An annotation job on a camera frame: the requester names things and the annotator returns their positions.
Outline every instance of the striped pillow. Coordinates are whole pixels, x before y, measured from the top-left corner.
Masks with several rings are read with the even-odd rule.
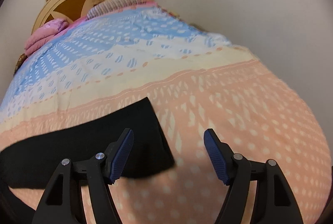
[[[146,3],[145,0],[105,0],[89,10],[86,20],[90,20],[94,17],[101,16],[124,7],[144,3]]]

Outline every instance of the blue patterned section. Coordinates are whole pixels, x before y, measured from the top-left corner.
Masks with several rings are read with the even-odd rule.
[[[0,106],[0,122],[23,106],[87,81],[127,71],[154,58],[181,58],[229,45],[157,7],[126,10],[87,21],[35,52],[16,73]]]

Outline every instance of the pillow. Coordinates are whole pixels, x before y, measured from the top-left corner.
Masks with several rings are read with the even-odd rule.
[[[85,22],[87,19],[86,16],[82,16],[79,19],[75,20],[72,24],[70,24],[67,28],[65,28],[63,31],[59,32],[57,35],[55,35],[53,37],[53,39],[56,39],[57,37],[63,36],[67,31],[69,31],[70,29],[73,29],[75,27],[77,27],[78,25],[80,25],[81,23]]]
[[[50,36],[57,34],[67,28],[69,23],[63,18],[52,19],[51,21],[45,23],[43,26],[38,28],[25,42],[24,49],[27,50],[37,41]]]
[[[49,35],[43,39],[38,40],[35,42],[31,47],[29,47],[24,54],[26,54],[28,57],[32,55],[35,51],[40,49],[43,45],[45,45],[47,42],[51,41],[56,34]]]
[[[146,3],[145,0],[105,0],[89,10],[86,20],[90,20],[94,17],[101,16],[124,7],[144,3]]]

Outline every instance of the bed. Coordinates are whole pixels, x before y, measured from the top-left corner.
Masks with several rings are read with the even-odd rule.
[[[91,0],[49,0],[33,27],[74,22]],[[154,2],[82,22],[35,52],[2,102],[0,150],[69,128],[148,97],[176,167],[110,190],[123,223],[214,223],[227,187],[204,149],[213,128],[249,160],[275,159],[302,213],[315,223],[332,183],[330,151],[311,110],[247,48],[200,32]],[[11,189],[36,209],[41,189]],[[94,223],[88,188],[84,210]],[[254,203],[251,183],[243,223]]]

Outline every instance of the pink pillow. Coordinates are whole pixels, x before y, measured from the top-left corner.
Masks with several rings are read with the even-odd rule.
[[[55,34],[49,35],[43,39],[38,40],[34,44],[32,44],[25,52],[27,56],[30,56],[32,53],[34,53],[36,50],[40,49],[43,45],[45,45],[49,40],[51,40]]]
[[[37,41],[48,37],[50,35],[55,35],[65,28],[68,27],[68,22],[65,19],[53,19],[47,23],[45,23],[43,26],[38,28],[25,42],[24,49],[27,50],[29,47],[31,47],[34,43]]]
[[[54,38],[64,35],[69,29],[77,27],[78,25],[80,25],[81,23],[83,23],[85,21],[86,21],[86,16],[80,17],[79,19],[75,20],[72,24],[70,24],[66,29],[59,32]]]

